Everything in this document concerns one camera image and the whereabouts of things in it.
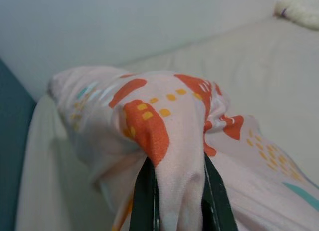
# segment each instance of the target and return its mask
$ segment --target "white sheet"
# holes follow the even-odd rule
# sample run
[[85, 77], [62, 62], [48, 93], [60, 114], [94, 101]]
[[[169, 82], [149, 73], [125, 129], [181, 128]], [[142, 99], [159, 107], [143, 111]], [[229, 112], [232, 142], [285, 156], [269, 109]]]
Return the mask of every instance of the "white sheet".
[[88, 175], [54, 102], [42, 97], [29, 130], [15, 230], [109, 230], [114, 216], [102, 195], [88, 186]]
[[[319, 184], [318, 54], [319, 33], [270, 18], [125, 69], [217, 81], [230, 95], [232, 113], [254, 115], [262, 133]], [[29, 132], [16, 230], [106, 230], [113, 216], [87, 176], [53, 102], [43, 97]]]

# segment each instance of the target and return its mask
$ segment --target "orange shape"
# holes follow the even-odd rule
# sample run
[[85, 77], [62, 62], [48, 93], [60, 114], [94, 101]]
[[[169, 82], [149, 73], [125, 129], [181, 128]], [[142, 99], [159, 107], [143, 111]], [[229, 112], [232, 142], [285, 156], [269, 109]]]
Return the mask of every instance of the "orange shape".
[[154, 103], [156, 103], [156, 102], [158, 102], [158, 99], [156, 99], [156, 98], [153, 98], [153, 99], [150, 100], [150, 103], [151, 103], [151, 104], [154, 104]]
[[146, 104], [142, 103], [142, 104], [139, 104], [137, 106], [137, 108], [138, 108], [138, 110], [145, 110], [145, 109], [147, 109], [147, 106], [146, 106]]
[[179, 94], [179, 95], [185, 95], [187, 92], [184, 89], [179, 89], [179, 90], [176, 91], [176, 93]]
[[[195, 94], [198, 94], [197, 98], [201, 98], [205, 105], [205, 119], [207, 119], [210, 112], [210, 102], [211, 102], [211, 84], [209, 82], [205, 83], [205, 80], [191, 77], [188, 75], [175, 75], [181, 82], [183, 82], [189, 89], [191, 89]], [[206, 84], [208, 86], [207, 91], [203, 91], [200, 85]]]
[[210, 147], [205, 141], [205, 133], [211, 128], [213, 128], [213, 124], [209, 120], [206, 120], [204, 125], [204, 151], [208, 156], [215, 156], [217, 151]]
[[170, 116], [170, 115], [171, 115], [170, 111], [167, 110], [167, 109], [162, 109], [162, 110], [160, 110], [159, 112], [160, 112], [160, 114], [162, 115], [162, 117], [167, 117], [167, 116]]
[[226, 126], [224, 127], [223, 131], [226, 135], [230, 138], [235, 140], [240, 140], [240, 130], [244, 124], [244, 117], [241, 115], [234, 116], [232, 118], [226, 117], [222, 115], [220, 120], [226, 121]]
[[127, 74], [127, 75], [122, 75], [120, 76], [120, 78], [127, 78], [127, 77], [130, 77], [130, 76], [133, 76], [134, 74]]
[[[140, 111], [136, 109], [140, 104], [142, 101], [134, 100], [124, 105], [127, 114], [126, 125], [134, 128], [134, 132], [131, 130], [131, 133], [134, 133], [134, 140], [156, 167], [166, 155], [169, 136], [163, 119], [154, 108], [146, 104], [147, 109]], [[147, 112], [152, 114], [152, 118], [144, 120], [143, 114]]]
[[133, 91], [143, 87], [146, 85], [146, 80], [142, 79], [134, 79], [126, 83], [121, 89], [116, 92], [112, 101], [109, 103], [109, 107], [112, 109], [116, 106], [121, 100], [123, 100], [126, 96], [131, 94]]
[[208, 156], [215, 156], [217, 153], [217, 151], [214, 148], [207, 145], [206, 142], [204, 142], [204, 151]]
[[145, 112], [143, 115], [143, 120], [148, 120], [153, 117], [153, 114], [150, 111]]
[[221, 93], [220, 88], [219, 88], [219, 86], [217, 84], [215, 84], [215, 89], [216, 89], [216, 92], [217, 92], [218, 95], [223, 95]]
[[170, 101], [175, 101], [175, 100], [176, 100], [176, 97], [175, 97], [174, 95], [172, 95], [172, 94], [168, 94], [166, 97], [167, 97], [168, 100], [170, 100]]

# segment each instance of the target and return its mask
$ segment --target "fabric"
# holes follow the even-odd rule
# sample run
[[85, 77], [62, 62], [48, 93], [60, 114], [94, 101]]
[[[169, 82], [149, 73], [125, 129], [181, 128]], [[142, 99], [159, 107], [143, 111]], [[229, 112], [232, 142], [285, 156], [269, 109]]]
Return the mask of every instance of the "fabric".
[[263, 134], [319, 185], [318, 54], [318, 32], [271, 17], [123, 68], [215, 81], [232, 99], [229, 115], [254, 115]]
[[168, 71], [133, 75], [89, 67], [56, 75], [49, 92], [92, 181], [104, 184], [106, 199], [115, 201], [115, 231], [132, 208], [144, 153], [155, 167], [163, 231], [201, 230], [204, 152], [248, 230], [319, 225], [319, 190], [261, 135], [252, 116], [225, 115], [229, 99], [216, 84]]
[[[201, 208], [203, 231], [238, 231], [223, 181], [206, 154]], [[159, 191], [154, 167], [150, 159], [146, 158], [135, 182], [129, 230], [159, 231], [159, 214]]]
[[38, 102], [28, 133], [16, 231], [105, 231], [114, 214], [88, 186], [49, 96]]
[[[271, 17], [125, 69], [173, 70], [215, 80], [232, 99], [229, 115], [253, 114], [263, 135], [319, 184], [319, 103], [314, 102], [319, 93], [318, 53], [317, 32]], [[59, 146], [52, 146], [52, 140], [60, 141]], [[111, 229], [113, 214], [101, 195], [88, 187], [87, 168], [73, 152], [54, 102], [43, 96], [28, 134], [17, 231]], [[232, 202], [236, 195], [225, 186]], [[239, 230], [248, 230], [240, 210], [235, 217]]]
[[319, 0], [278, 0], [275, 14], [309, 29], [319, 29]]

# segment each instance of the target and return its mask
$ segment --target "printed cloth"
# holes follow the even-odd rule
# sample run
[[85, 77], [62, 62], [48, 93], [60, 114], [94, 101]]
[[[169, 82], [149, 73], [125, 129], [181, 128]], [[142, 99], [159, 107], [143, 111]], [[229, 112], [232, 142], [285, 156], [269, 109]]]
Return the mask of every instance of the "printed cloth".
[[225, 183], [239, 230], [319, 227], [318, 188], [261, 135], [254, 117], [226, 116], [229, 99], [215, 83], [82, 67], [54, 76], [48, 92], [91, 182], [116, 213], [113, 231], [129, 229], [146, 156], [159, 187], [161, 230], [201, 230], [204, 152]]

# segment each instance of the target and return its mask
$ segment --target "yellow dot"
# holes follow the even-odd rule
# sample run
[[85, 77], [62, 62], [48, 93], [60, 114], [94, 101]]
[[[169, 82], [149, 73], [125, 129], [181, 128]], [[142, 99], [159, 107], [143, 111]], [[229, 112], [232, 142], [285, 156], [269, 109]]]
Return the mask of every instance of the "yellow dot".
[[179, 95], [185, 95], [187, 92], [184, 89], [179, 89], [179, 90], [176, 91], [176, 93], [179, 94]]
[[249, 130], [249, 136], [250, 136], [250, 138], [253, 137], [253, 132], [252, 132], [252, 130]]
[[267, 164], [267, 166], [268, 166], [269, 168], [271, 168], [272, 170], [277, 171], [277, 169], [276, 169], [275, 167], [273, 167], [271, 164]]
[[273, 158], [273, 159], [276, 158], [274, 151], [268, 150], [268, 153], [269, 153], [269, 155], [271, 156], [271, 158]]
[[143, 120], [148, 120], [153, 117], [153, 114], [150, 111], [147, 111], [143, 113], [142, 117], [143, 117]]
[[253, 144], [253, 142], [250, 141], [250, 139], [247, 139], [247, 143], [248, 143], [251, 147], [254, 147], [254, 144]]
[[131, 136], [134, 138], [135, 137], [135, 129], [133, 126], [131, 126]]
[[260, 150], [264, 150], [264, 147], [261, 144], [256, 143], [256, 146], [260, 149]]
[[146, 106], [146, 104], [142, 103], [142, 104], [139, 104], [137, 108], [138, 110], [146, 110], [148, 107]]
[[278, 152], [278, 149], [274, 145], [272, 145], [271, 147]]
[[271, 163], [273, 163], [273, 165], [278, 166], [278, 164], [277, 164], [276, 160], [274, 160], [274, 159], [270, 159], [270, 162], [271, 162]]
[[259, 142], [262, 142], [262, 139], [259, 136], [255, 136], [256, 140], [258, 140]]
[[295, 180], [300, 180], [299, 175], [296, 174], [296, 173], [292, 173], [292, 174], [291, 174], [291, 177], [293, 177]]
[[151, 103], [151, 104], [154, 104], [154, 103], [156, 103], [156, 102], [158, 102], [158, 99], [156, 99], [156, 98], [153, 98], [153, 99], [150, 100], [150, 103]]
[[176, 100], [176, 97], [175, 97], [174, 95], [172, 95], [172, 94], [169, 94], [169, 95], [167, 95], [166, 97], [167, 97], [168, 100], [170, 100], [170, 101], [175, 101], [175, 100]]
[[159, 111], [160, 114], [163, 116], [163, 117], [167, 117], [167, 116], [170, 116], [170, 111], [167, 110], [167, 109], [162, 109]]
[[280, 156], [278, 157], [278, 160], [279, 160], [279, 162], [282, 163], [282, 164], [284, 164], [284, 163], [287, 161], [286, 158], [285, 158], [283, 155], [280, 155]]
[[269, 151], [272, 151], [272, 152], [274, 151], [274, 150], [271, 148], [270, 145], [267, 145], [266, 147], [267, 147], [267, 149], [268, 149]]
[[198, 94], [198, 93], [194, 93], [194, 96], [195, 96], [197, 99], [199, 99], [199, 100], [203, 100], [203, 98], [201, 97], [201, 95]]
[[265, 155], [264, 152], [259, 151], [259, 154], [261, 155], [261, 157], [263, 157], [265, 160], [268, 160], [267, 156]]

